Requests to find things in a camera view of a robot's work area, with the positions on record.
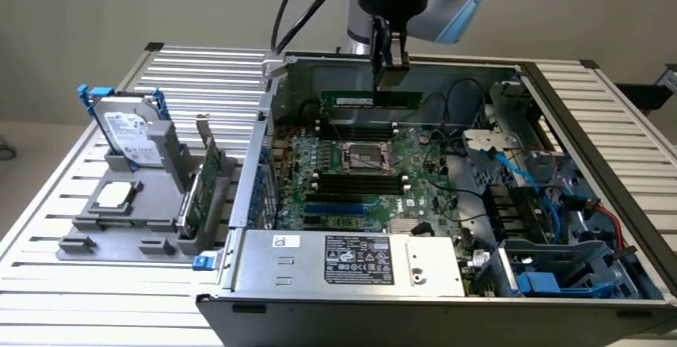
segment green circuit board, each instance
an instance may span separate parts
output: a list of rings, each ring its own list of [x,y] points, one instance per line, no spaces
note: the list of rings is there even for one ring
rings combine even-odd
[[[446,221],[450,213],[441,214],[448,207],[450,194],[433,186],[453,187],[441,170],[441,152],[434,143],[421,144],[422,131],[417,128],[402,131],[385,143],[342,142],[321,140],[303,129],[294,137],[279,139],[278,162],[279,203],[277,229],[331,230],[384,232],[400,228],[408,231],[417,223],[428,222],[438,236],[457,234],[458,224]],[[369,161],[352,157],[353,151],[373,153],[381,151],[382,159]],[[365,213],[306,213],[306,195],[314,193],[313,174],[360,174],[406,176],[408,189],[404,195],[362,195]],[[318,220],[307,224],[306,216]]]

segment motherboard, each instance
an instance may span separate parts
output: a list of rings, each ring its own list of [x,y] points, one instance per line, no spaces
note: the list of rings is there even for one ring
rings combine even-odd
[[[458,234],[453,182],[430,131],[325,125],[273,141],[277,229]]]

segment floor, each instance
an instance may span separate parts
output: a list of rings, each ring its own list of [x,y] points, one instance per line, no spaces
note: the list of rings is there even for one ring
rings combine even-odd
[[[0,122],[18,157],[0,161],[0,238],[43,187],[86,126]]]

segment label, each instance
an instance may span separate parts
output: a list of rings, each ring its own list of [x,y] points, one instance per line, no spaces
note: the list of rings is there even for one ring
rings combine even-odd
[[[370,97],[337,97],[337,105],[374,105]]]
[[[326,236],[325,280],[329,284],[394,285],[390,238]]]
[[[298,248],[301,246],[301,235],[274,235],[273,248]]]
[[[149,124],[134,113],[107,112],[104,114],[110,134],[125,156],[139,165],[161,165],[158,146],[149,139]]]

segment gray wall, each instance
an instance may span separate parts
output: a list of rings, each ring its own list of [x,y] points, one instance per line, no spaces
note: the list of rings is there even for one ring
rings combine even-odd
[[[311,0],[293,0],[287,25]],[[82,124],[82,82],[115,85],[150,40],[265,48],[279,0],[0,0],[0,120]],[[453,48],[412,51],[596,59],[651,82],[677,61],[675,0],[486,0]],[[346,0],[330,0],[290,48],[334,49]]]

